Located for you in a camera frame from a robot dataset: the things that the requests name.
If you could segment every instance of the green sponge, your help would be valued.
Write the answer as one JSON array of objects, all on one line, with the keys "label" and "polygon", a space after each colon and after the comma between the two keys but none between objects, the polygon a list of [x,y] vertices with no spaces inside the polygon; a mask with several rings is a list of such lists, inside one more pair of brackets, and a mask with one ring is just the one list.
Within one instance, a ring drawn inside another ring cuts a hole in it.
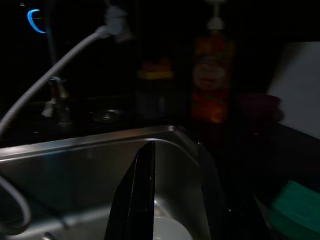
[{"label": "green sponge", "polygon": [[290,181],[272,204],[270,224],[293,240],[320,239],[320,194]]}]

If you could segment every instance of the dish soap bottle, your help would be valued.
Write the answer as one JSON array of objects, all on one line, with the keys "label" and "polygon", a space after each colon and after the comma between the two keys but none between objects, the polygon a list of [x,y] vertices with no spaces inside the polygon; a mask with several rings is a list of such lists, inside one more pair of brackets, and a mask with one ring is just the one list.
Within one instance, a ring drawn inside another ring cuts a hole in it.
[{"label": "dish soap bottle", "polygon": [[224,24],[219,7],[225,0],[210,2],[214,4],[214,17],[207,25],[210,36],[195,42],[191,114],[195,119],[219,124],[227,117],[235,45],[221,33]]}]

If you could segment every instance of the blue light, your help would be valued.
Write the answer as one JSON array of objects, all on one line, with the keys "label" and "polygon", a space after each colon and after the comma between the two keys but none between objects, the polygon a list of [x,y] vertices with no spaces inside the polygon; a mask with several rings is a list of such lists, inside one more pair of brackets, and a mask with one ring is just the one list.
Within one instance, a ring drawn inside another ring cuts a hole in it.
[{"label": "blue light", "polygon": [[31,27],[32,27],[35,31],[37,31],[37,32],[40,33],[40,34],[45,34],[46,32],[45,32],[45,31],[41,31],[41,30],[36,26],[36,24],[34,23],[34,20],[32,19],[32,14],[33,14],[34,12],[38,12],[38,11],[40,11],[40,10],[39,10],[39,9],[30,10],[30,11],[28,11],[28,14],[27,14],[26,16],[27,16],[27,18],[28,18],[28,21],[29,21]]}]

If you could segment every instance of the stainless steel sink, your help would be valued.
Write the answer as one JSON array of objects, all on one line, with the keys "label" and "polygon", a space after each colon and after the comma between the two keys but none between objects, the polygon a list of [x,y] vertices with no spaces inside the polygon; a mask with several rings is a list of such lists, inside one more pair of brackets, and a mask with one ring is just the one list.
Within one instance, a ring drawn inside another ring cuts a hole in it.
[{"label": "stainless steel sink", "polygon": [[[139,148],[156,142],[155,216],[209,240],[197,145],[174,126],[158,126],[0,149],[0,173],[30,203],[33,222],[21,240],[103,240],[114,192]],[[21,217],[0,192],[1,220]]]}]

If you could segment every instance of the white hose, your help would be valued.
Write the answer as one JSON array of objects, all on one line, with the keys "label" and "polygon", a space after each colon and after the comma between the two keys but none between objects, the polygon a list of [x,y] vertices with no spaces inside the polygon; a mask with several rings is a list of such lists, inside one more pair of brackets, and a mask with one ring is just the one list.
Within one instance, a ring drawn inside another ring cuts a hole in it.
[{"label": "white hose", "polygon": [[49,69],[38,81],[36,81],[9,109],[9,111],[3,116],[0,121],[0,139],[3,136],[7,126],[12,122],[14,117],[18,114],[21,108],[39,91],[47,81],[55,74],[57,74],[71,59],[73,59],[78,53],[80,53],[85,47],[93,43],[94,41],[106,37],[103,34],[103,27],[91,35],[87,36],[76,46],[74,46],[66,55],[64,55],[53,67]]},{"label": "white hose", "polygon": [[12,186],[5,178],[0,175],[0,186],[5,189],[11,197],[18,203],[23,221],[20,226],[8,226],[0,223],[0,233],[8,235],[17,235],[22,233],[31,222],[31,211],[25,198]]}]

